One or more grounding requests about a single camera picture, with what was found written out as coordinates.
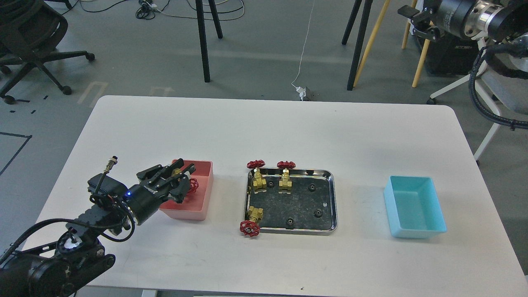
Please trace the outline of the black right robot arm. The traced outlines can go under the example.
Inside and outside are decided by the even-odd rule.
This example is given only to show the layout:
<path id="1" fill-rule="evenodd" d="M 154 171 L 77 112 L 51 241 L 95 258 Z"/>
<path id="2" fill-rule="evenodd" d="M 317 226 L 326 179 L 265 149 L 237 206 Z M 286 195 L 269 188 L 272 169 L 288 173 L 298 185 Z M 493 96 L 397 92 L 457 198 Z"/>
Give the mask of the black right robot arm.
<path id="1" fill-rule="evenodd" d="M 397 12 L 410 20 L 414 34 L 423 39 L 438 41 L 447 32 L 465 40 L 493 40 L 491 45 L 480 49 L 469 72 L 470 98 L 487 120 L 512 130 L 527 128 L 526 121 L 492 113 L 476 94 L 476 77 L 483 62 L 502 76 L 527 79 L 526 71 L 509 69 L 495 57 L 498 53 L 506 53 L 513 58 L 527 57 L 526 0 L 511 0 L 507 6 L 501 5 L 498 0 L 425 0 L 421 11 L 404 5 Z"/>

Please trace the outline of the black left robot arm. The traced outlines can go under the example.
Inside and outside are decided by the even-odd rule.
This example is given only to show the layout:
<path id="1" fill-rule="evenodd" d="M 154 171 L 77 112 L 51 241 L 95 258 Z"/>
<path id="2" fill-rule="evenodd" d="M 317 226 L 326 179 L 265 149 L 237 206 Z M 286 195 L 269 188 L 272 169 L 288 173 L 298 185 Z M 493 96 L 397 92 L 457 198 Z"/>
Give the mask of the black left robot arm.
<path id="1" fill-rule="evenodd" d="M 192 180 L 196 166 L 179 158 L 137 173 L 138 184 L 127 188 L 108 176 L 117 157 L 108 160 L 103 173 L 88 181 L 92 207 L 76 219 L 46 219 L 28 228 L 1 256 L 2 297 L 68 297 L 113 267 L 116 257 L 106 254 L 99 237 L 119 242 L 130 239 L 162 203 L 182 203 L 197 188 Z M 31 235 L 54 223 L 66 232 L 56 241 L 20 251 Z M 130 235 L 118 239 L 122 230 Z"/>

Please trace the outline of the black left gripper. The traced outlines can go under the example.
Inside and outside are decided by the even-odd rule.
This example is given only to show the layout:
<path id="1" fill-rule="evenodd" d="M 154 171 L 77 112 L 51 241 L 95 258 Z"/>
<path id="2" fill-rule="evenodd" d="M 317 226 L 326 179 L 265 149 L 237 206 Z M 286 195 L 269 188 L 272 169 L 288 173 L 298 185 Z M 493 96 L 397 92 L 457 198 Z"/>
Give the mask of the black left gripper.
<path id="1" fill-rule="evenodd" d="M 143 224 L 168 200 L 183 203 L 191 189 L 186 176 L 190 179 L 195 171 L 194 163 L 172 163 L 169 167 L 151 167 L 137 173 L 139 184 L 130 187 L 124 195 L 124 203 L 136 224 Z"/>

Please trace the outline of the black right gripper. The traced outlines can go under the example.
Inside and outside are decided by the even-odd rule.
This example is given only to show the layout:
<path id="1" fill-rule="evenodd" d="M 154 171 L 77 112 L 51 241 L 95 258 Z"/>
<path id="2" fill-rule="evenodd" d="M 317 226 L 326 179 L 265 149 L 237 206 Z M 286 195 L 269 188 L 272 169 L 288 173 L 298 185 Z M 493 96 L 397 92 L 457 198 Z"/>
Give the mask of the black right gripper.
<path id="1" fill-rule="evenodd" d="M 398 14 L 413 25 L 413 35 L 438 41 L 445 32 L 460 39 L 490 38 L 500 41 L 502 6 L 490 0 L 425 0 L 421 11 L 404 5 Z"/>

